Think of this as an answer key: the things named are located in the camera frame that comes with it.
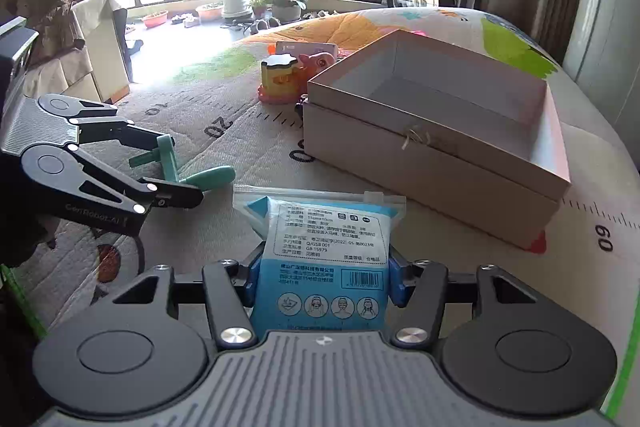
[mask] box lid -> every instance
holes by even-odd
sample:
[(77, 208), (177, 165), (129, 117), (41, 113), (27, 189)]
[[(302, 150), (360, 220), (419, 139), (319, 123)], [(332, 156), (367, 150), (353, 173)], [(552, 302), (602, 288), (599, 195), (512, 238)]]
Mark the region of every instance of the box lid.
[(556, 201), (570, 185), (546, 82), (446, 42), (396, 30), (313, 77), (308, 98)]

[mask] toy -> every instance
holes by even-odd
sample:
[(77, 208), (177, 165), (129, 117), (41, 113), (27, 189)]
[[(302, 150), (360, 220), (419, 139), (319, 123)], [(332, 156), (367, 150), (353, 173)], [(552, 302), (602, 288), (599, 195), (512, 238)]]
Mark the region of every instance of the toy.
[(159, 136), (157, 140), (157, 148), (139, 156), (134, 156), (129, 160), (129, 166), (133, 168), (151, 162), (160, 162), (166, 181), (193, 185), (203, 192), (231, 183), (236, 177), (236, 171), (233, 167), (223, 165), (198, 172), (182, 180), (178, 179), (178, 162), (175, 157), (174, 141), (168, 134)]
[(306, 93), (306, 83), (335, 64), (331, 53), (270, 55), (262, 61), (258, 98), (265, 103), (293, 103)]

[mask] green tape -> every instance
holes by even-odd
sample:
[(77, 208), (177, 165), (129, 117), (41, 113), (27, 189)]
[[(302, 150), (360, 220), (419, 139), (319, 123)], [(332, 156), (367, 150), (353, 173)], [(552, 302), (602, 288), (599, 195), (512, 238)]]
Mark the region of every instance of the green tape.
[(20, 283), (15, 280), (13, 271), (10, 268), (7, 268), (4, 264), (0, 264), (0, 273), (4, 278), (6, 285), (9, 287), (9, 290), (14, 295), (15, 301), (20, 307), (27, 324), (36, 337), (39, 340), (42, 340), (47, 335), (47, 329), (42, 325), (36, 317), (36, 314), (31, 309), (31, 305), (29, 304), (27, 297), (24, 295), (24, 291), (22, 291)]
[(625, 397), (626, 387), (629, 384), (631, 371), (634, 368), (636, 354), (638, 353), (638, 341), (640, 341), (640, 291), (638, 291), (638, 296), (636, 297), (636, 311), (634, 312), (634, 321), (631, 325), (629, 340), (626, 344), (625, 357), (622, 360), (620, 374), (613, 387), (613, 393), (611, 394), (609, 406), (605, 413), (612, 420), (616, 419), (620, 406), (622, 406), (622, 400)]

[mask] barcode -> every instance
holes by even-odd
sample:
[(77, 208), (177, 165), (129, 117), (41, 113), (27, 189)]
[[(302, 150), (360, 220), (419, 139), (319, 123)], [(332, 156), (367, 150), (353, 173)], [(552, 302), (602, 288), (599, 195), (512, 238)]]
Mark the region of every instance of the barcode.
[(342, 287), (382, 290), (382, 272), (342, 270)]
[(351, 272), (351, 286), (358, 287), (378, 287), (378, 274), (375, 272)]

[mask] red pot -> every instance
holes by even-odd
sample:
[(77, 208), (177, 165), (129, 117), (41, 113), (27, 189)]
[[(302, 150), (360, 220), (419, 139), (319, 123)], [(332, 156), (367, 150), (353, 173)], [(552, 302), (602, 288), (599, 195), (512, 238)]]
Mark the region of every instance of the red pot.
[(256, 8), (252, 8), (252, 10), (254, 11), (254, 17), (256, 19), (262, 19), (262, 17), (264, 17), (265, 12), (267, 11), (267, 7), (258, 6)]
[(155, 28), (156, 26), (159, 26), (166, 22), (167, 15), (169, 15), (169, 12), (167, 10), (153, 13), (151, 15), (147, 15), (146, 17), (142, 17), (142, 22), (145, 23), (145, 26), (147, 28)]

